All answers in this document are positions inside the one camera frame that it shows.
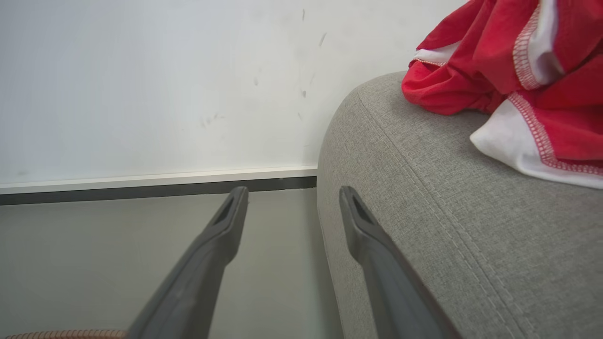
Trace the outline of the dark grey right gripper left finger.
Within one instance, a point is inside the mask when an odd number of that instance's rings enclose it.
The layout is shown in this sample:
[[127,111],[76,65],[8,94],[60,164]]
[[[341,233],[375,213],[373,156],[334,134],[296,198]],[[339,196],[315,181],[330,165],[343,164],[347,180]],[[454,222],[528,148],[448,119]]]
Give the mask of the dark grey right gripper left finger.
[[237,255],[247,187],[230,191],[130,326],[130,339],[206,339],[226,266]]

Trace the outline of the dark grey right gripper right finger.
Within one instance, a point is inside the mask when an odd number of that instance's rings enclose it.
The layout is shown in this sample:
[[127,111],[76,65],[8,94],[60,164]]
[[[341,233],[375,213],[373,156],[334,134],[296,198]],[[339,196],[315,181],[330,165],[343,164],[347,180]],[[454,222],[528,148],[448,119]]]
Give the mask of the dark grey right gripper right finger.
[[458,339],[435,297],[351,186],[339,204],[347,247],[363,270],[380,339]]

